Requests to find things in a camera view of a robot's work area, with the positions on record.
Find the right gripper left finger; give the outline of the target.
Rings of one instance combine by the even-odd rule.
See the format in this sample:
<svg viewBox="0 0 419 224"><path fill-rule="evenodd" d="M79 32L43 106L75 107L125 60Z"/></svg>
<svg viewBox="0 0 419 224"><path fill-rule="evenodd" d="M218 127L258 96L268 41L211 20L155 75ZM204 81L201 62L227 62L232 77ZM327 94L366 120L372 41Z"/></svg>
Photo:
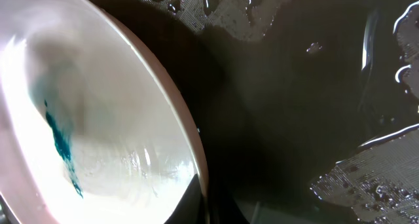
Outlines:
<svg viewBox="0 0 419 224"><path fill-rule="evenodd" d="M206 224L207 215L198 175L194 175L172 215L164 224Z"/></svg>

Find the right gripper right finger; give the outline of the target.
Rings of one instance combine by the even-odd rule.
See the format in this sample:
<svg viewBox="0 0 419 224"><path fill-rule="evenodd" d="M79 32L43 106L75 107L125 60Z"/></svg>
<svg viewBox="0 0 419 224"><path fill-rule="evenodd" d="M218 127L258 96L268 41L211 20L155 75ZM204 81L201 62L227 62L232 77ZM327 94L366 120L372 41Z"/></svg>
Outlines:
<svg viewBox="0 0 419 224"><path fill-rule="evenodd" d="M211 224L249 224L232 195L218 185L209 188L209 215Z"/></svg>

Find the white plate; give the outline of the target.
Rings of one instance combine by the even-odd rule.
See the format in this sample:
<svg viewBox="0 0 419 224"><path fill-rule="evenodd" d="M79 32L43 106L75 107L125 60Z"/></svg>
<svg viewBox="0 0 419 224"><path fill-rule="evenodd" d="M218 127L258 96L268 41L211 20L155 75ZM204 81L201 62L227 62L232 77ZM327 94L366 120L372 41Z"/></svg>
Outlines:
<svg viewBox="0 0 419 224"><path fill-rule="evenodd" d="M197 127L126 26L88 0L1 0L1 205L11 223L165 223L196 174L206 209Z"/></svg>

